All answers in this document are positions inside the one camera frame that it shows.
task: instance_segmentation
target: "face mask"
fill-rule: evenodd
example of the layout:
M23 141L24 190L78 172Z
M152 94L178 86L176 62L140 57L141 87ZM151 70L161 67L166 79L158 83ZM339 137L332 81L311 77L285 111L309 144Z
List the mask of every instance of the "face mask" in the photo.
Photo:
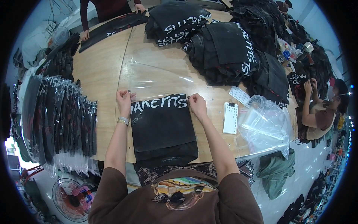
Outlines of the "face mask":
M333 92L333 86L330 86L328 88L327 96L328 96L329 101L334 101L333 97L335 96L335 94Z

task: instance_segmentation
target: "hand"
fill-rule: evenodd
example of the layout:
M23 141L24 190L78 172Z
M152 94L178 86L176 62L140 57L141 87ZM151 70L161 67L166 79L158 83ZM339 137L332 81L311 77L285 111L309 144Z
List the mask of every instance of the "hand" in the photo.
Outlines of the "hand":
M135 100L136 92L132 93L130 90L125 91L117 91L117 104L118 109L121 112L121 116L125 118L129 118L131 113L131 101Z
M311 81L307 80L305 83L303 83L303 87L305 88L306 96L311 96L312 93Z
M313 88L317 89L317 80L315 78L311 78L311 83Z
M83 36L82 36L82 40L88 40L88 38L90 37L90 30L85 30L84 32L83 32Z
M203 119L208 116L206 112L206 101L198 93L188 96L188 99L192 112L199 119L199 121L202 122Z
M143 13L145 11L145 8L142 4L135 4L134 5L136 13L138 13L138 10L140 10L140 13Z

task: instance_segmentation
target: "floor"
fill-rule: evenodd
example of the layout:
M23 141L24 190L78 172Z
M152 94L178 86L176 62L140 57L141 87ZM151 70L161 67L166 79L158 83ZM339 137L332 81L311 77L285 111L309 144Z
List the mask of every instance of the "floor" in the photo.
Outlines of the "floor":
M300 194L306 198L313 181L318 177L321 170L324 170L323 161L326 159L330 151L330 147L326 147L323 140L316 148L311 148L311 144L297 145L291 143L291 148L295 150L295 173L292 177L288 177L282 193L274 200L270 200L263 189L260 179L254 177L255 183L251 186L252 193L261 209L264 223L275 224L283 215L287 207L294 202ZM254 168L257 171L259 167L259 159L253 159ZM127 182L138 184L138 178L131 164L126 164ZM51 178L47 172L40 172L34 175L34 179L40 189L43 199L47 203L50 211L56 215L64 224L72 224L55 207L52 200L52 187L55 179Z

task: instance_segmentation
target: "wristwatch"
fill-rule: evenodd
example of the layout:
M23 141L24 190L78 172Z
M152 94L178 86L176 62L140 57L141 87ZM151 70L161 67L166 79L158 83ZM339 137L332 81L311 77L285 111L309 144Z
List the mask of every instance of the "wristwatch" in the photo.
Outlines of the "wristwatch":
M129 119L128 118L125 118L125 117L119 117L118 118L118 121L117 121L117 123L124 123L124 124L126 124L127 126L129 125Z

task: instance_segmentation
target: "black fisheye border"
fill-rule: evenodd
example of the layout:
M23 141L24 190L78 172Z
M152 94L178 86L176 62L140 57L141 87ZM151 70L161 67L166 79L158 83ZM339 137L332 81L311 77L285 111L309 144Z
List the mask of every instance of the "black fisheye border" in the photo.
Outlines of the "black fisheye border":
M37 0L2 0L0 2L0 17L1 17L1 83L5 81L7 67L13 44L21 30L24 22L31 14L33 9L37 6ZM350 73L350 80L353 85L357 85L356 73L358 71L358 1L357 0L340 0L340 1L315 1L324 12L328 21L331 23L339 41L343 53L345 55L348 71ZM350 104L356 104L355 95L356 88L353 88L353 97ZM0 108L7 103L4 102L3 96L0 96ZM356 115L356 111L350 111L349 115ZM6 140L6 133L3 132L3 123L9 119L8 117L0 118L0 141L1 141L1 156L0 156L0 217L3 223L37 223L27 207L22 201L12 179L7 172L6 149L4 141ZM348 165L344 176L336 193L331 197L329 207L322 213L319 218L319 223L356 223L358 219L358 165L357 153L355 149L356 133L353 132L352 150L348 160Z

